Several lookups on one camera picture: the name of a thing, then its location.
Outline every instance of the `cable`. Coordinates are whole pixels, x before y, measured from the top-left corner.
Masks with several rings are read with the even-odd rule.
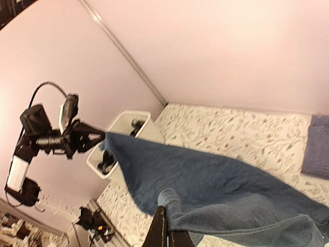
[[[93,246],[93,243],[94,243],[94,239],[96,238],[96,235],[98,234],[97,231],[94,232],[94,235],[92,238],[90,238],[90,235],[89,235],[89,240],[90,240],[90,245],[89,247],[92,247]]]
[[[62,94],[63,96],[66,98],[66,93],[65,91],[60,87],[58,86],[56,83],[52,82],[52,81],[45,81],[43,83],[41,83],[35,90],[34,90],[34,93],[31,97],[31,100],[30,100],[30,103],[29,103],[29,107],[28,108],[31,108],[32,104],[33,104],[33,101],[34,101],[34,98],[36,96],[36,93],[39,91],[40,88],[42,88],[43,86],[45,85],[52,85],[54,87],[56,87]],[[19,143],[21,137],[23,136],[23,133],[24,133],[24,128],[22,127],[21,129],[21,133],[20,133],[20,136],[19,136],[19,139],[17,140],[17,143]]]
[[[56,83],[54,83],[54,82],[52,82],[52,81],[45,81],[45,82],[41,83],[41,84],[40,84],[40,85],[34,90],[28,108],[31,108],[31,106],[32,106],[32,104],[33,104],[33,101],[34,101],[34,98],[35,98],[35,96],[36,96],[36,93],[39,91],[40,88],[42,88],[42,87],[45,86],[45,85],[52,85],[52,86],[54,86],[54,87],[57,88],[57,89],[63,94],[63,96],[66,98],[66,93],[65,93],[65,91],[64,91],[60,86],[58,86]],[[24,133],[24,127],[22,127],[22,129],[21,129],[21,132],[20,132],[20,135],[19,135],[19,138],[18,138],[18,140],[17,140],[16,145],[19,143],[20,139],[22,138],[23,133]],[[6,194],[7,203],[8,203],[11,207],[14,207],[14,208],[15,208],[15,207],[19,207],[19,206],[22,206],[22,205],[23,205],[22,203],[21,203],[21,204],[18,204],[18,205],[12,205],[12,204],[9,202],[9,200],[8,200],[7,192],[6,192],[5,194]]]
[[[71,223],[71,224],[72,224],[72,226],[73,226],[74,233],[75,233],[75,235],[76,235],[78,245],[79,245],[79,247],[81,247],[80,239],[79,239],[79,236],[78,236],[78,233],[77,233],[77,229],[76,229],[76,223],[75,223],[75,224],[74,224],[74,223]]]

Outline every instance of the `pink wall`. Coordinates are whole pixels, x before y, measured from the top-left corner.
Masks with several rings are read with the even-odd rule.
[[[168,101],[329,113],[329,2],[90,0]]]
[[[60,84],[80,96],[79,117],[106,128],[126,109],[162,110],[103,31],[78,1],[40,0],[0,32],[0,188],[4,188],[11,155],[20,132],[20,114],[37,85],[45,80]],[[42,102],[57,127],[62,96],[45,87],[35,103]],[[40,154],[28,176],[44,192],[77,206],[97,197],[107,181],[99,179],[86,164],[87,154],[67,161]],[[69,224],[50,215],[28,210],[32,216],[61,230]]]

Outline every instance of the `white plastic bin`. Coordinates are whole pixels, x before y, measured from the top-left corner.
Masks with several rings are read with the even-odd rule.
[[[113,124],[108,128],[108,132],[115,132],[119,134],[129,135],[133,131],[131,125],[133,119],[138,119],[145,121],[142,128],[137,132],[136,138],[141,138],[145,140],[150,140],[152,142],[164,143],[165,139],[159,133],[159,131],[154,126],[153,121],[151,120],[150,112],[143,111],[124,111],[122,112]],[[124,182],[124,177],[122,170],[118,162],[113,166],[111,171],[104,175],[98,168],[98,164],[103,160],[103,152],[99,148],[99,145],[96,145],[90,155],[87,158],[88,166],[102,179],[111,179],[118,183]]]

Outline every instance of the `patterned tablecloth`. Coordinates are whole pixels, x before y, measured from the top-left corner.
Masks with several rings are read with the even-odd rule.
[[[300,174],[310,116],[168,105],[155,124],[167,144],[225,155],[256,166],[329,206],[329,181]],[[134,204],[126,187],[110,181],[98,199],[118,231],[141,246],[152,217]],[[240,246],[206,236],[199,246]]]

